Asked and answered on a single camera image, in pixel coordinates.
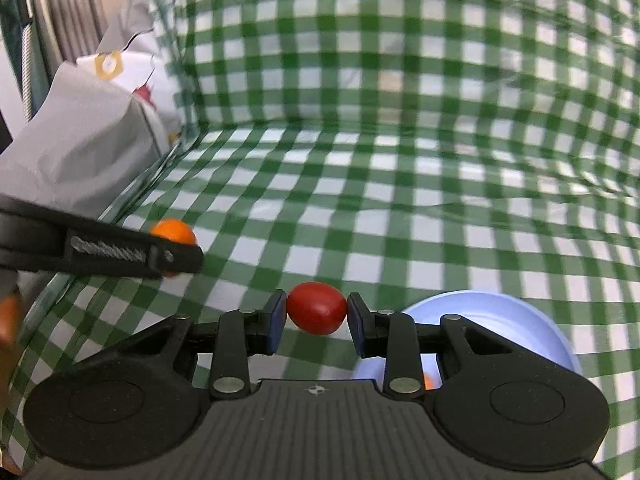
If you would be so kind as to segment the blurred human hand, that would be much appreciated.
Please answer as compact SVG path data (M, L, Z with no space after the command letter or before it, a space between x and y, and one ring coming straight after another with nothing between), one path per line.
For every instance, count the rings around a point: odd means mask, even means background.
M9 383L18 360L18 337L22 328L25 307L20 292L15 289L1 300L0 318L0 406L4 412L9 397Z

